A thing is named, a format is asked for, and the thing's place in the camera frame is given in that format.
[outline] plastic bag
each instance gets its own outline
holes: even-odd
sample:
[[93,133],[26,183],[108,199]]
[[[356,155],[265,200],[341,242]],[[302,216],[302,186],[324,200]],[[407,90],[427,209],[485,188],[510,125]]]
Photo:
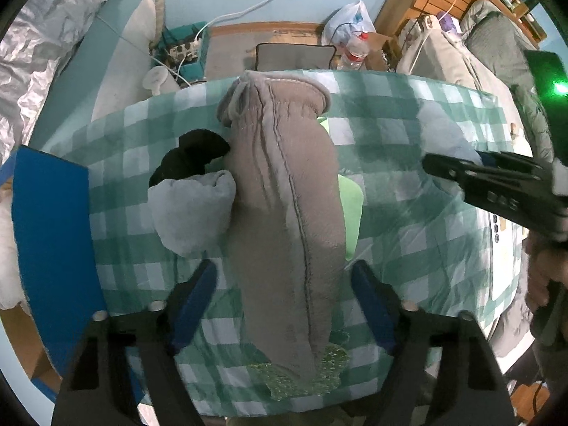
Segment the plastic bag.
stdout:
[[322,33],[322,45],[344,47],[352,33],[375,32],[365,4],[359,0],[343,6],[327,22]]

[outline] plastic water bottle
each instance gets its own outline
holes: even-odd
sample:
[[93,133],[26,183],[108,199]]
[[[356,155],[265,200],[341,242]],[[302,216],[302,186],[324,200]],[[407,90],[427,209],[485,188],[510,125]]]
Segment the plastic water bottle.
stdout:
[[337,70],[359,70],[368,55],[368,33],[352,34],[343,50]]

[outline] human hand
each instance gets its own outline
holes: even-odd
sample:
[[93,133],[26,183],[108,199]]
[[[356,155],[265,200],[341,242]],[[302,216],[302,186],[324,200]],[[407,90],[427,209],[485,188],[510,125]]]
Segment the human hand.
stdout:
[[[543,236],[530,232],[526,246],[529,255],[528,292],[526,305],[535,313],[550,300],[548,284],[551,280],[568,288],[568,250],[553,246]],[[562,334],[568,341],[568,306],[564,306]]]

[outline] checkered blanket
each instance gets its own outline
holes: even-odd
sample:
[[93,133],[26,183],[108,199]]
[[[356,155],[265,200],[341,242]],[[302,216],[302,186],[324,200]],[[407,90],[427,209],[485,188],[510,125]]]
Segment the checkered blanket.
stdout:
[[[365,201],[355,259],[403,299],[427,311],[467,309],[485,328],[511,302],[520,268],[520,228],[513,226],[515,277],[491,296],[489,215],[441,191],[421,168],[423,101],[441,104],[480,151],[511,151],[503,111],[489,94],[412,76],[380,72],[303,71],[332,95],[326,114],[339,168],[363,189]],[[157,96],[84,127],[51,153],[89,168],[90,220],[97,271],[110,312],[141,310],[187,280],[200,255],[184,259],[164,248],[147,206],[150,174],[177,138],[207,128],[227,137],[215,118],[232,79]],[[208,251],[219,283],[191,346],[177,364],[204,415],[276,415],[364,397],[381,387],[391,358],[374,344],[353,295],[346,264],[330,342],[349,353],[340,387],[322,397],[275,401],[250,364],[266,359],[248,340],[239,289],[220,243]],[[134,370],[140,360],[131,354]]]

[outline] wooden baseboard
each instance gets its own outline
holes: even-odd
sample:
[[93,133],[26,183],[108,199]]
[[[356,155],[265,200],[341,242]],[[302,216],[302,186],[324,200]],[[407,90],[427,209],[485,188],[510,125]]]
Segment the wooden baseboard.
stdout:
[[231,35],[235,33],[249,32],[301,32],[313,33],[320,35],[323,32],[324,24],[317,22],[292,22],[292,21],[276,21],[276,22],[245,22],[243,24],[219,25],[209,29],[211,37],[219,35]]

